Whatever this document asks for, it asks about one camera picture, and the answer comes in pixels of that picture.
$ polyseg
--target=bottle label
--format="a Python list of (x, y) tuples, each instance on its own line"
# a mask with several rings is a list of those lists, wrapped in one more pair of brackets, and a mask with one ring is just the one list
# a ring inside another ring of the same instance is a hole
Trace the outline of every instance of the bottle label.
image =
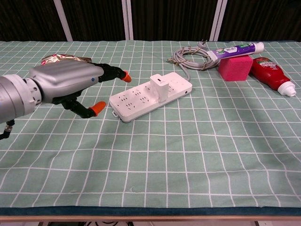
[(213, 53), (217, 56), (218, 59), (233, 57), (236, 55), (240, 55), (244, 53), (252, 53), (252, 52), (255, 52), (255, 45), (253, 43), (232, 46), (228, 48), (220, 48), (213, 51)]
[(268, 58), (260, 57), (260, 58), (256, 59), (256, 62), (261, 67), (269, 68), (269, 69), (272, 69), (272, 70), (278, 70), (277, 64), (275, 64), (273, 61), (271, 61)]

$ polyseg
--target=toothpaste tube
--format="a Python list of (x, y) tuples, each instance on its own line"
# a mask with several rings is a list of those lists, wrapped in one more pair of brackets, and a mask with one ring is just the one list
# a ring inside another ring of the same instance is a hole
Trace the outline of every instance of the toothpaste tube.
[(211, 50), (208, 51), (207, 54), (211, 57), (213, 61), (217, 61), (224, 58), (261, 53), (263, 52), (263, 50), (264, 44), (262, 42), (258, 42)]

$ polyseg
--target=coiled cable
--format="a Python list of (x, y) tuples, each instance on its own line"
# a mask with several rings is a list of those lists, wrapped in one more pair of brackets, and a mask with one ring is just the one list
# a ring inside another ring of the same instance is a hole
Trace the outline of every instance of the coiled cable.
[[(220, 61), (213, 61), (211, 57), (207, 54), (207, 51), (204, 50), (204, 44), (206, 41), (199, 41), (198, 46), (196, 47), (182, 47), (181, 49), (174, 52), (173, 57), (167, 59), (167, 62), (178, 65), (182, 68), (184, 73), (186, 74), (186, 80), (190, 80), (190, 75), (186, 68), (190, 68), (193, 70), (205, 70), (209, 68), (216, 67)], [(187, 60), (184, 58), (185, 54), (195, 54), (205, 58), (203, 63), (193, 62), (191, 60)]]

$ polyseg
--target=toothpaste cap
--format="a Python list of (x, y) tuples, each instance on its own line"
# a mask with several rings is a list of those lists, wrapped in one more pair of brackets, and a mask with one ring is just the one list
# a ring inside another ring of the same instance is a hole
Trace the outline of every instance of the toothpaste cap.
[(278, 88), (278, 92), (281, 95), (287, 95), (289, 97), (293, 97), (297, 93), (295, 91), (295, 84), (293, 84), (291, 81), (286, 81), (282, 83), (281, 86), (279, 86)]
[(254, 54), (262, 53), (264, 51), (264, 44), (263, 44), (263, 42), (254, 43), (254, 45), (255, 45), (255, 52), (254, 52)]

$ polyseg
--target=wooden table edge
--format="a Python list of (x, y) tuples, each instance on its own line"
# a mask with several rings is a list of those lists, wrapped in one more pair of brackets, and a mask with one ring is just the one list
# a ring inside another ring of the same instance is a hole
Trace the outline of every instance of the wooden table edge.
[(249, 215), (212, 215), (212, 216), (0, 216), (0, 222), (37, 222), (37, 221), (202, 221), (202, 220), (231, 220), (231, 221), (300, 221), (301, 216), (249, 216)]

